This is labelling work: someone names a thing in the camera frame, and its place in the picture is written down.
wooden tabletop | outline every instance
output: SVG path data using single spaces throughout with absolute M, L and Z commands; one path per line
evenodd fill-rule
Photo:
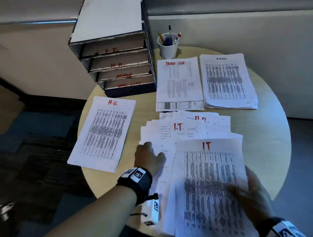
M 191 58 L 201 54 L 219 55 L 220 53 L 204 48 L 178 47 L 177 54 L 177 58 Z M 155 49 L 155 69 L 157 69 L 156 62 L 160 59 L 159 49 Z M 290 130 L 285 112 L 273 91 L 252 70 L 248 69 L 248 73 L 258 95 L 259 109 L 206 108 L 205 112 L 217 112 L 220 115 L 231 116 L 231 131 L 244 136 L 242 150 L 245 164 L 257 174 L 271 198 L 274 199 L 285 181 L 289 168 Z M 92 91 L 80 117 L 78 135 L 86 120 L 94 96 L 106 95 L 98 85 Z M 134 153 L 140 141 L 140 127 L 145 126 L 146 121 L 159 119 L 159 112 L 155 111 L 156 93 L 121 98 L 136 100 L 136 106 L 116 173 L 82 167 L 86 181 L 97 198 L 114 187 L 118 177 L 125 170 L 134 166 Z M 127 225 L 143 233 L 159 236 L 149 227 L 140 225 L 139 216 L 131 217 Z

white cup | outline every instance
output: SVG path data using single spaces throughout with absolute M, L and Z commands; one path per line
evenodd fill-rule
M 165 39 L 165 35 L 169 35 L 170 33 L 164 33 L 162 34 L 163 38 Z M 172 42 L 174 42 L 174 40 L 177 37 L 177 34 L 175 33 L 171 33 L 172 36 Z M 177 47 L 178 47 L 178 41 L 176 42 L 176 44 L 171 45 L 171 46 L 164 46 L 163 42 L 161 40 L 160 37 L 157 38 L 157 44 L 159 46 L 160 49 L 160 53 L 161 53 L 161 57 L 163 59 L 173 59 L 176 57 L 176 51 L 177 51 Z

left forearm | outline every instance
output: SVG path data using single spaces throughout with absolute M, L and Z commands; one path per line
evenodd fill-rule
M 98 200 L 53 229 L 46 237 L 118 237 L 135 208 L 136 201 L 137 196 L 132 189 L 115 186 Z

file organizer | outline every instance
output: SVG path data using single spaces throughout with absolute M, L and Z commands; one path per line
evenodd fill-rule
M 84 0 L 68 45 L 108 97 L 157 90 L 143 1 Z

pen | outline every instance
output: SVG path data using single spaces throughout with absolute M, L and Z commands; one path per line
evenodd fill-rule
M 165 43 L 165 39 L 164 39 L 163 36 L 160 34 L 160 32 L 158 32 L 158 33 L 159 33 L 160 39 L 162 40 L 162 43 L 164 44 L 164 43 Z
M 181 33 L 179 33 L 177 36 L 176 36 L 176 39 L 174 40 L 173 44 L 176 44 L 178 42 L 178 40 L 180 39 L 180 37 L 182 36 Z
M 173 45 L 173 42 L 172 42 L 172 34 L 171 34 L 171 25 L 168 26 L 168 29 L 170 30 L 171 45 Z

